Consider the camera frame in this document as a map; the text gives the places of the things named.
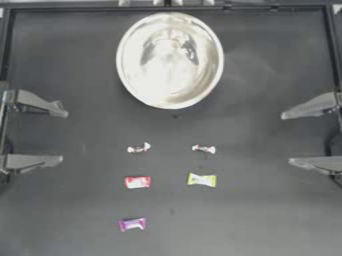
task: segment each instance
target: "purple candy wrapper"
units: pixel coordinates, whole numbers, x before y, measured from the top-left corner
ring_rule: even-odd
[[[141,228],[142,230],[146,229],[146,218],[139,219],[130,219],[130,220],[121,220],[119,227],[122,232],[126,232],[130,229]]]

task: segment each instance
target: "black surface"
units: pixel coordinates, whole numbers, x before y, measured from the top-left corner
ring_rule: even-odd
[[[213,94],[179,111],[139,103],[115,70],[121,37],[147,14],[18,14],[11,84],[62,100],[70,118],[11,118],[15,152],[66,160],[0,196],[0,255],[337,254],[342,192],[288,164],[324,155],[337,121],[280,119],[334,87],[321,13],[196,13],[221,38],[226,66]],[[151,151],[129,155],[143,141]],[[193,153],[197,143],[217,155]],[[218,188],[187,187],[189,171],[216,173]],[[153,188],[127,191],[123,177],[141,174]],[[118,220],[141,216],[147,230],[121,233]]]

